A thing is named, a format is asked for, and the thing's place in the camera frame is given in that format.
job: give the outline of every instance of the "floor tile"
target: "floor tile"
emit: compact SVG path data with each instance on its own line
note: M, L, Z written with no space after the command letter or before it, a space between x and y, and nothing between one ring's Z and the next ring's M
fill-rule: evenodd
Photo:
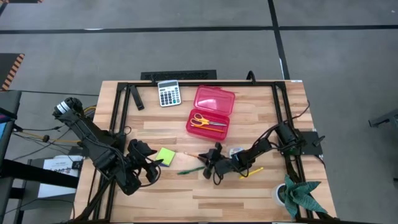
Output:
M286 31L292 79L302 79L342 220L395 223L396 129L368 120L397 109L398 31Z
M395 0L274 1L280 26L398 24Z
M0 29L269 26L261 0L49 0L9 4Z
M103 80L141 72L217 70L219 79L281 79L274 33L2 35L3 52L25 53L13 90L98 94Z

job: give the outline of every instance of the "green sticky note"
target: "green sticky note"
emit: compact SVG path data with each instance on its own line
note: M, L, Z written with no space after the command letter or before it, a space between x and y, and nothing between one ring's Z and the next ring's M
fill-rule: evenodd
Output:
M162 148L160 149L159 153L156 156L156 160L163 159L162 164L165 166L170 166L174 158L175 152L171 151L170 149Z

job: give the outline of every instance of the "calculator display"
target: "calculator display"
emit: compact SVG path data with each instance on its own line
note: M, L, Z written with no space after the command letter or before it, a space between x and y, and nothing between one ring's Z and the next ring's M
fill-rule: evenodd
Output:
M159 88L175 86L175 85L177 85L177 82L162 83L162 84L159 84Z

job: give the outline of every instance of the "black floor stripe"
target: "black floor stripe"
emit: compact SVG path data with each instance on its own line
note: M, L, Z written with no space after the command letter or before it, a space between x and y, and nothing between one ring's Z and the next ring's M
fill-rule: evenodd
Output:
M52 30L0 30L0 34L104 34L140 32L199 32L199 31L260 31L271 26L219 26L219 27L147 27L118 29L52 29Z
M4 12L4 10L6 9L6 7L7 7L7 3L2 3L2 4L1 4L1 6L0 6L0 16L1 16L2 12Z
M268 6L269 6L269 12L271 14L272 26L274 28L275 41L278 49L280 66L282 69L282 78L285 80L290 80L290 74L289 74L289 69L287 68L285 50L282 44L282 37L280 36L279 32L278 19L276 17L276 11L273 0L268 0Z
M43 94L58 94L58 95L73 95L73 96L99 96L96 94L85 94L85 93L59 93L59 92L47 92L47 91L30 91L30 90L14 90L21 91L24 93L43 93Z
M361 25L361 26L280 26L279 30L375 30L398 29L398 25Z

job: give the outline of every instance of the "calculator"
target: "calculator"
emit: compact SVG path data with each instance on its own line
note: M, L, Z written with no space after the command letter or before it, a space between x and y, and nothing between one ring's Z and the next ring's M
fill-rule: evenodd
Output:
M174 106L181 104L180 88L177 80L158 82L160 106Z

